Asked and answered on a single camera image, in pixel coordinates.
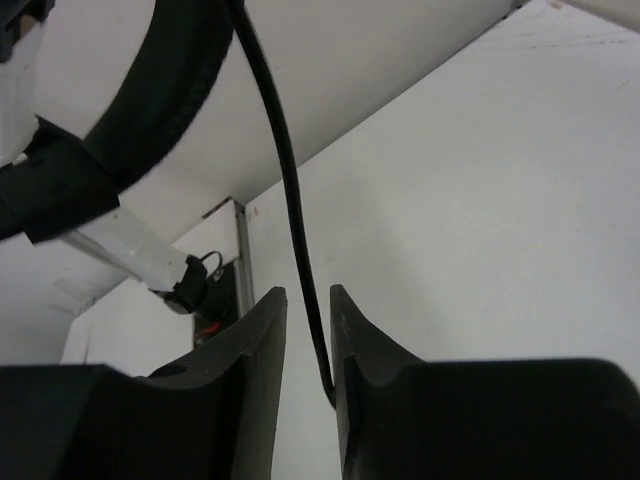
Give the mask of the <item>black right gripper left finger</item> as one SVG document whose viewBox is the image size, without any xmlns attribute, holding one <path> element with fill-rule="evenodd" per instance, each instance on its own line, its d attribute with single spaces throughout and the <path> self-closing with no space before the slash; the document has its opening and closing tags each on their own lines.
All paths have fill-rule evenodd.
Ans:
<svg viewBox="0 0 640 480">
<path fill-rule="evenodd" d="M 5 479 L 267 479 L 287 299 L 243 318 L 147 377 L 105 365 L 1 371 Z"/>
</svg>

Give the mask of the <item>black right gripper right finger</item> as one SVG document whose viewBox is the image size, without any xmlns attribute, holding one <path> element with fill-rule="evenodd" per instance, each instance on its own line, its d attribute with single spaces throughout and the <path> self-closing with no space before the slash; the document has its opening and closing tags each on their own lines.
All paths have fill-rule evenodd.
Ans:
<svg viewBox="0 0 640 480">
<path fill-rule="evenodd" d="M 635 479 L 639 392 L 599 359 L 427 362 L 330 291 L 346 479 Z"/>
</svg>

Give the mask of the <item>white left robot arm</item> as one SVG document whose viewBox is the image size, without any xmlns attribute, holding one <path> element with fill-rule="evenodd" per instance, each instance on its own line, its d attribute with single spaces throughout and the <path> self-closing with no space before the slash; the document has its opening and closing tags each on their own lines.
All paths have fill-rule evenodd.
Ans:
<svg viewBox="0 0 640 480">
<path fill-rule="evenodd" d="M 144 283 L 177 314 L 213 322 L 230 310 L 230 296 L 215 280 L 223 267 L 221 252 L 194 256 L 176 249 L 125 206 L 61 239 Z"/>
</svg>

